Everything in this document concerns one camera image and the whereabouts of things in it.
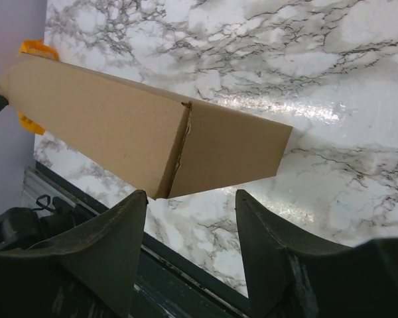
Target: marble surface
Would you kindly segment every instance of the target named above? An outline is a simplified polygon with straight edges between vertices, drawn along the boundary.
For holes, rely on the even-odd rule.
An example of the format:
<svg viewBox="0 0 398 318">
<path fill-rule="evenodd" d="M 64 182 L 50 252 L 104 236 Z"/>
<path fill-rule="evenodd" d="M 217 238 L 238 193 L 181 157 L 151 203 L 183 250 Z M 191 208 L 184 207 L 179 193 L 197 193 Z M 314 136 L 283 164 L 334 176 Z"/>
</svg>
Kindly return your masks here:
<svg viewBox="0 0 398 318">
<path fill-rule="evenodd" d="M 238 188 L 342 244 L 398 236 L 398 0 L 48 0 L 45 42 L 294 126 L 276 177 L 150 201 L 146 232 L 240 293 Z M 109 207 L 133 191 L 50 134 L 35 157 Z"/>
</svg>

